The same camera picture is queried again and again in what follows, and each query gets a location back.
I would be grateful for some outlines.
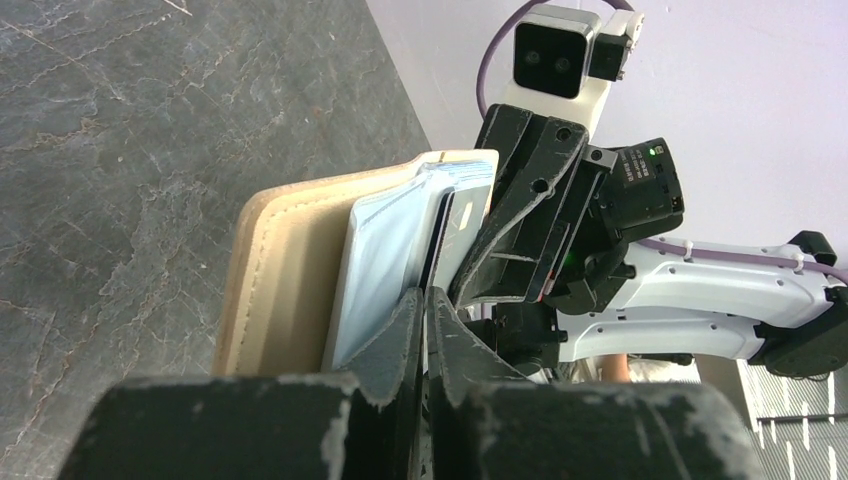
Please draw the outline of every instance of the marble table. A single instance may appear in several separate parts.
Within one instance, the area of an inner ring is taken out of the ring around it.
[[[427,149],[364,0],[5,2],[0,478],[116,381],[208,371],[252,194]]]

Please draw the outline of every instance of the beige wallet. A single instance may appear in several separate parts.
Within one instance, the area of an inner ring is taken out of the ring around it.
[[[319,371],[353,203],[412,179],[424,163],[497,156],[427,152],[402,165],[254,195],[236,225],[212,374]]]

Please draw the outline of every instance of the cable clip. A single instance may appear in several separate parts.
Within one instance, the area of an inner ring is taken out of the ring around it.
[[[804,254],[803,253],[793,253],[792,260],[795,260],[797,263],[795,264],[795,268],[792,269],[795,273],[801,273],[801,270],[804,269]]]
[[[692,249],[695,247],[695,243],[692,240],[685,240],[683,242],[683,248],[686,249],[686,253],[683,254],[684,262],[692,261]]]

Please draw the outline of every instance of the robotic arm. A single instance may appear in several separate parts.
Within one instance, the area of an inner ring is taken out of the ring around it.
[[[848,363],[846,276],[824,236],[752,248],[650,240],[684,202],[663,139],[589,144],[644,16],[537,5],[516,26],[513,79],[477,148],[499,151],[492,211],[452,286],[469,327],[533,373],[614,354],[745,359],[805,377]]]

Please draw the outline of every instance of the white wall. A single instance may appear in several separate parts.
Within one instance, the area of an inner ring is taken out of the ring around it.
[[[515,0],[368,0],[434,149],[474,144],[474,81]],[[555,2],[598,12],[597,0]],[[631,0],[646,14],[594,143],[663,136],[687,202],[675,232],[770,245],[820,230],[848,265],[848,3]],[[511,41],[489,75],[509,78]]]

